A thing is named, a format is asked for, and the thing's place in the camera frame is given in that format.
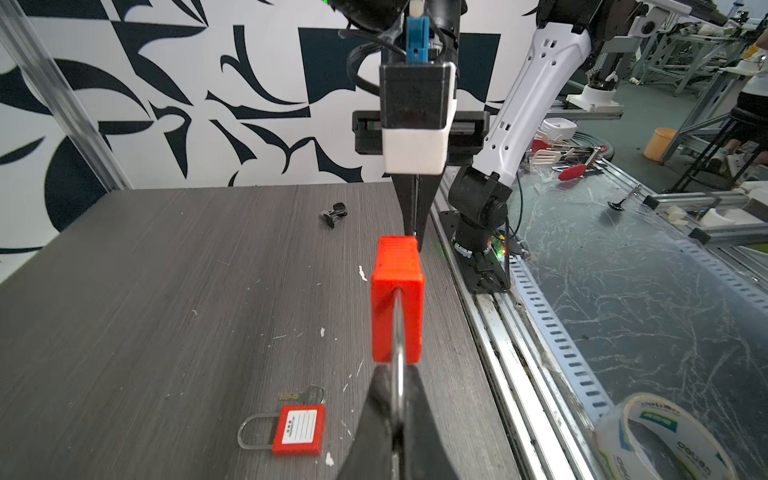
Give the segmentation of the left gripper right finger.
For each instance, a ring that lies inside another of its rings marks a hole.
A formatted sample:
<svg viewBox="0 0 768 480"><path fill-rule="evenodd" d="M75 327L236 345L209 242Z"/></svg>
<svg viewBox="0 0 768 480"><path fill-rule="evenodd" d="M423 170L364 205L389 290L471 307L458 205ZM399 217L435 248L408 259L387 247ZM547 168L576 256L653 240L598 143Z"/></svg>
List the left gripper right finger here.
<svg viewBox="0 0 768 480"><path fill-rule="evenodd" d="M458 479L441 441L416 366L404 372L404 400L399 433L400 479Z"/></svg>

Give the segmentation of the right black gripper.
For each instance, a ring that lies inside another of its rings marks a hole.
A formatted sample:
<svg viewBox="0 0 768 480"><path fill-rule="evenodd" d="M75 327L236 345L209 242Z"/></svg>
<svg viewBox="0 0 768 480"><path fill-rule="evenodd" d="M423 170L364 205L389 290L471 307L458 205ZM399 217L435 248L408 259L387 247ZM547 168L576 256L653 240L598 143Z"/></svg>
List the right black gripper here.
<svg viewBox="0 0 768 480"><path fill-rule="evenodd" d="M437 166L439 153L448 166L470 165L482 150L489 128L490 115L482 111L457 111L451 126L443 129L384 129L379 111L358 110L352 114L355 151L383 155L390 166L404 166L405 157ZM418 250L423 247L429 212L442 178L443 174L392 175L404 235L416 237Z"/></svg>

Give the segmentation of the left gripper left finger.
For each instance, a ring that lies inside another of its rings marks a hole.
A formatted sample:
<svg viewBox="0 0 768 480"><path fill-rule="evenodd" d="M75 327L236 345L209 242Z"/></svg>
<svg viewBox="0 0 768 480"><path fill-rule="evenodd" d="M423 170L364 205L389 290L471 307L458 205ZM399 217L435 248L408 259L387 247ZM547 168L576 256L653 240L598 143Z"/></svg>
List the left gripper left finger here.
<svg viewBox="0 0 768 480"><path fill-rule="evenodd" d="M393 427L390 377L389 366L379 365L374 369L353 443L337 479L392 478Z"/></svg>

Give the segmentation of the red padlock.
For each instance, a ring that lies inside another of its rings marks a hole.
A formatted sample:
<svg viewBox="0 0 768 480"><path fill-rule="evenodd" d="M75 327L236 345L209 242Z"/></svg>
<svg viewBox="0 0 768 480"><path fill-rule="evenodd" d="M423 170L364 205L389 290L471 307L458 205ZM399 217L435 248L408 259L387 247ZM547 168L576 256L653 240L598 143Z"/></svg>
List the red padlock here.
<svg viewBox="0 0 768 480"><path fill-rule="evenodd" d="M405 371L422 357L425 276L414 237L378 240L371 282L372 354L390 365L391 418L405 420Z"/></svg>
<svg viewBox="0 0 768 480"><path fill-rule="evenodd" d="M312 456L322 453L325 433L326 408L323 404L325 388L309 385L304 391L285 394L284 405L278 412L256 413L248 416L239 426L237 443L243 450L270 451L277 457ZM256 420L276 420L275 435L266 444L248 444L243 432Z"/></svg>

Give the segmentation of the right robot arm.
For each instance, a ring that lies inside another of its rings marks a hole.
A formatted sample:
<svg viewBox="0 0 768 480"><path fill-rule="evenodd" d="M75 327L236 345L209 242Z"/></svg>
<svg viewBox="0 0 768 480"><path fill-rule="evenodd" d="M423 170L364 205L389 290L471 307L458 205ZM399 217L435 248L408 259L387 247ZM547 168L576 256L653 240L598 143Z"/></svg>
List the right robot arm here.
<svg viewBox="0 0 768 480"><path fill-rule="evenodd" d="M516 179L523 153L551 103L595 48L634 19L632 1L541 1L527 58L481 151L458 182L454 205L481 232L494 230ZM335 1L348 33L364 39L349 55L356 64L383 48L377 84L361 88L380 101L382 153L401 205L404 234L380 241L381 250L421 246L427 211L449 157L456 118L463 1Z"/></svg>

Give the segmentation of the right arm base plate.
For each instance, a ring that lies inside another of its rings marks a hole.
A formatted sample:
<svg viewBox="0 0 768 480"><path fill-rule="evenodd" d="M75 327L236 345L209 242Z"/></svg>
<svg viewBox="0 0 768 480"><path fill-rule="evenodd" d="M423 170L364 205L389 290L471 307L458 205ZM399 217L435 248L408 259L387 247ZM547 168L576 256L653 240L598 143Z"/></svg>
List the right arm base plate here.
<svg viewBox="0 0 768 480"><path fill-rule="evenodd" d="M485 231L465 222L457 211L441 211L438 218L447 236L448 251L456 260L467 290L471 294L508 292L512 286L513 257L499 262L490 243L492 237L512 239L509 222Z"/></svg>

